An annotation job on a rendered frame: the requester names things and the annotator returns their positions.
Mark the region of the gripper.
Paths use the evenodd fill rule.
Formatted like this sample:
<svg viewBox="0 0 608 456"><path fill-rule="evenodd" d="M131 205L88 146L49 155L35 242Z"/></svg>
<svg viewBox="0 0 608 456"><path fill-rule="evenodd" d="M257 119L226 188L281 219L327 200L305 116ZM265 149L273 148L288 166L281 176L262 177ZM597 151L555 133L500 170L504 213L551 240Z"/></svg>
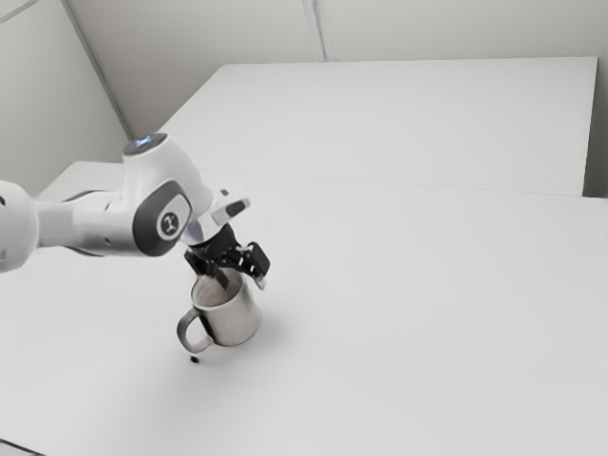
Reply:
<svg viewBox="0 0 608 456"><path fill-rule="evenodd" d="M198 276L214 276L223 290L228 289L230 279L220 267L244 272L264 290L270 259L256 242L250 242L241 251L240 247L233 228L226 224L214 237L188 247L184 258Z"/></svg>

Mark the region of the silver metal mug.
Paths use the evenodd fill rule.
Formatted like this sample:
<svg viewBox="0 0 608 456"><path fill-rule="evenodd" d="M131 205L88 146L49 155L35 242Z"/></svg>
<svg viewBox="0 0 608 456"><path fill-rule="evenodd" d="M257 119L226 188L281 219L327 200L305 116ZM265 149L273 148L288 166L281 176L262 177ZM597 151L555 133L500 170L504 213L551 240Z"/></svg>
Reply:
<svg viewBox="0 0 608 456"><path fill-rule="evenodd" d="M182 346L192 354L198 354L215 344L234 347L251 339L261 324L261 313L255 303L242 273L221 268L228 279L224 289L216 278L200 276L191 289L191 309L180 319L177 336ZM199 320L203 338L190 342L189 326Z"/></svg>

